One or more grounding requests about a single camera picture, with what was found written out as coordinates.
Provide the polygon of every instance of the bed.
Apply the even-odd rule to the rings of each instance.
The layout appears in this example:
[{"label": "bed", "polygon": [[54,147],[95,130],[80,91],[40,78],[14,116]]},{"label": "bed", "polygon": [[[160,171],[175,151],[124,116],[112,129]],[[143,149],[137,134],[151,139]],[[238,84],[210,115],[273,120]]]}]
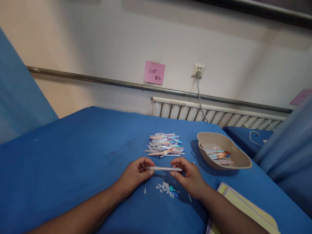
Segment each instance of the bed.
[{"label": "bed", "polygon": [[[225,127],[223,130],[252,159],[265,144],[263,141],[268,140],[273,134],[273,132],[269,131],[230,126]],[[251,131],[256,131],[259,133],[251,133],[252,141],[258,143],[259,145],[250,140]]]},{"label": "bed", "polygon": [[[198,132],[227,136],[217,125],[90,107],[0,145],[0,232],[21,233],[109,187],[130,161],[146,156],[148,135],[176,133],[204,180],[225,182],[276,220],[281,233],[311,233],[311,219],[254,163],[216,171],[203,160]],[[170,166],[172,157],[157,166]],[[156,190],[163,181],[181,191],[171,198]],[[168,173],[156,173],[121,204],[98,233],[204,233],[208,213]]]}]

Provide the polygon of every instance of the yellow folder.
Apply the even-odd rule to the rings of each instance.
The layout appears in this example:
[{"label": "yellow folder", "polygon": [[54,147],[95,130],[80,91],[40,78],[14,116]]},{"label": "yellow folder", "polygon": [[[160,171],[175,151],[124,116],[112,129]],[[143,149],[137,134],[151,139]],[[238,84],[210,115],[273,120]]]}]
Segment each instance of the yellow folder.
[{"label": "yellow folder", "polygon": [[[223,194],[234,206],[260,224],[270,234],[280,234],[277,223],[271,215],[247,200],[225,183],[221,183],[218,192]],[[206,234],[220,234],[211,219],[208,221]]]}]

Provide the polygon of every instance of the pink paper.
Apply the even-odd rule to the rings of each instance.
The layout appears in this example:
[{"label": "pink paper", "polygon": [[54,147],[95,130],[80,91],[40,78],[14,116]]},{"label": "pink paper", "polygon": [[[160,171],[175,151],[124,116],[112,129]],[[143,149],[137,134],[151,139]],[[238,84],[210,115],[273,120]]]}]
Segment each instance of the pink paper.
[{"label": "pink paper", "polygon": [[309,96],[309,95],[312,95],[312,89],[304,89],[297,95],[297,97],[295,97],[294,100],[292,100],[290,104],[299,105],[300,103],[304,101],[306,96]]},{"label": "pink paper", "polygon": [[144,81],[162,85],[163,75],[165,73],[165,67],[166,65],[161,64],[161,63],[146,61]]}]

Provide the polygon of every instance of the cable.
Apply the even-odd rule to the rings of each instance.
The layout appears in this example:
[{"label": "cable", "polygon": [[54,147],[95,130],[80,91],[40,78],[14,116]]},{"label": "cable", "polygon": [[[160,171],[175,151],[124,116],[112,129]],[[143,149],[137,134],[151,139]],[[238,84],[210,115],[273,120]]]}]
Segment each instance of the cable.
[{"label": "cable", "polygon": [[251,133],[252,132],[254,132],[254,133],[257,133],[258,135],[260,135],[260,133],[259,132],[256,132],[256,131],[250,131],[250,133],[249,133],[249,139],[250,139],[250,141],[251,142],[253,142],[253,143],[255,143],[255,144],[257,144],[257,145],[260,145],[260,144],[258,144],[257,142],[254,142],[252,139],[251,139]]},{"label": "cable", "polygon": [[271,120],[269,120],[269,121],[270,121],[270,126],[271,126],[271,128],[272,128],[272,131],[275,132],[275,131],[274,131],[274,128],[273,128],[273,126],[272,126],[272,124],[271,124]]},{"label": "cable", "polygon": [[[269,124],[270,124],[270,126],[271,126],[271,128],[272,128],[272,131],[275,132],[275,131],[274,131],[274,128],[273,128],[273,126],[272,126],[272,124],[271,124],[271,120],[268,120],[268,121],[269,121]],[[249,128],[249,127],[247,127],[245,124],[243,124],[243,126],[244,126],[245,128],[248,128],[248,129],[257,129],[257,128],[261,127],[262,125],[265,125],[265,124],[267,124],[267,121],[265,121],[264,123],[260,124],[260,125],[259,125],[258,127],[256,127],[256,128]]]},{"label": "cable", "polygon": [[200,104],[200,106],[201,106],[201,110],[202,110],[202,114],[205,116],[205,119],[207,120],[207,123],[209,123],[209,121],[208,121],[208,119],[207,119],[207,117],[206,117],[206,115],[205,115],[205,112],[204,112],[204,109],[202,108],[202,105],[201,105],[201,94],[200,94],[200,92],[199,92],[199,85],[198,85],[198,73],[196,73],[196,75],[197,75],[197,78],[196,78],[196,80],[197,80],[197,89],[198,89],[198,99],[199,99],[199,104]]}]

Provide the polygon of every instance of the electrical outlet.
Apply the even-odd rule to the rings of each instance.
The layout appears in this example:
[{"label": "electrical outlet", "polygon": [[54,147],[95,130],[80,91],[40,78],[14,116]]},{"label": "electrical outlet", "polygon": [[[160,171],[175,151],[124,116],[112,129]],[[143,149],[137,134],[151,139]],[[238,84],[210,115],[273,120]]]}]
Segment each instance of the electrical outlet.
[{"label": "electrical outlet", "polygon": [[206,66],[201,64],[201,63],[195,63],[193,72],[192,72],[192,77],[201,79],[202,75],[204,74]]}]

